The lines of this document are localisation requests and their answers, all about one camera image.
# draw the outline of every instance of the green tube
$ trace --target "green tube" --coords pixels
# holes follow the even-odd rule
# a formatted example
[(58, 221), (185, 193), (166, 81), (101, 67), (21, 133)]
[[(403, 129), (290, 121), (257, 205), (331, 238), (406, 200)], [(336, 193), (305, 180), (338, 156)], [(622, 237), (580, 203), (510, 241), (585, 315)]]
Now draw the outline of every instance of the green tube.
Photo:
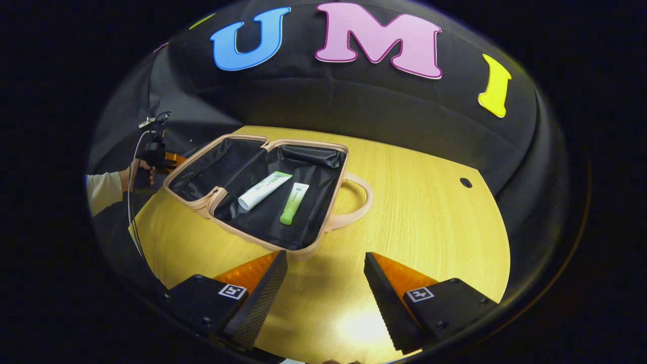
[(305, 191), (308, 190), (309, 185), (303, 183), (295, 182), (292, 186), (292, 192), (290, 192), (290, 197), (285, 203), (285, 208), (283, 208), (283, 214), (281, 215), (280, 221), (285, 225), (292, 225), (292, 218), (294, 214), (299, 209)]

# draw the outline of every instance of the screw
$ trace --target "screw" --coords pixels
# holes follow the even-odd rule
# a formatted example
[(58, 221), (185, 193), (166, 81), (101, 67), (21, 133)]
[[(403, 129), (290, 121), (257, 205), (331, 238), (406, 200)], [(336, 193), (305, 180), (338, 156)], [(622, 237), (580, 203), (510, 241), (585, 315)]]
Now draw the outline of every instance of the screw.
[(472, 188), (472, 182), (467, 178), (461, 178), (461, 183), (467, 188)]
[(209, 317), (203, 317), (203, 325), (209, 327), (212, 326), (214, 322)]

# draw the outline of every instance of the suitcase handle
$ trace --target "suitcase handle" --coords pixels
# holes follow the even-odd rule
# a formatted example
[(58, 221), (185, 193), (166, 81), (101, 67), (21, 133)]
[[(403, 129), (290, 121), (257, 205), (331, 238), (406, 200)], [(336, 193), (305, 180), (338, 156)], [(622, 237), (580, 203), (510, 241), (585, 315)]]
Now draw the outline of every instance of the suitcase handle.
[(350, 214), (330, 215), (328, 217), (328, 221), (325, 224), (325, 228), (323, 229), (325, 232), (344, 227), (359, 220), (368, 212), (368, 210), (371, 208), (371, 205), (373, 204), (373, 189), (371, 188), (371, 185), (368, 184), (368, 182), (348, 171), (344, 174), (342, 183), (346, 182), (347, 180), (357, 183), (366, 191), (366, 202), (364, 203), (364, 206), (360, 207), (354, 212), (351, 212)]

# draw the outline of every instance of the blue letter u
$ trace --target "blue letter u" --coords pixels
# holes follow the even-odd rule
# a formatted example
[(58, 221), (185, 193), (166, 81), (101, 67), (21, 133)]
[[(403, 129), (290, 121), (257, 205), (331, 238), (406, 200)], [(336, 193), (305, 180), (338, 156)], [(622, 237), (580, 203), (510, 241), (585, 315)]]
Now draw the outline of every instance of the blue letter u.
[(243, 26), (242, 21), (215, 32), (210, 38), (214, 41), (215, 65), (225, 71), (238, 71), (272, 58), (281, 47), (283, 16), (290, 10), (289, 7), (277, 8), (254, 17), (254, 21), (261, 22), (261, 44), (251, 52), (238, 53), (236, 50), (236, 32)]

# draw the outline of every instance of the sleeve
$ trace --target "sleeve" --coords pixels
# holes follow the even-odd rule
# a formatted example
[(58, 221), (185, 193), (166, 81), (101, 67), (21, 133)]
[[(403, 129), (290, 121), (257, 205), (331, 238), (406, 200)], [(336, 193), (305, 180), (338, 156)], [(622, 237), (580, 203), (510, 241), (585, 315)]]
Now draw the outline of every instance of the sleeve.
[(87, 176), (86, 190), (92, 217), (124, 198), (119, 172)]

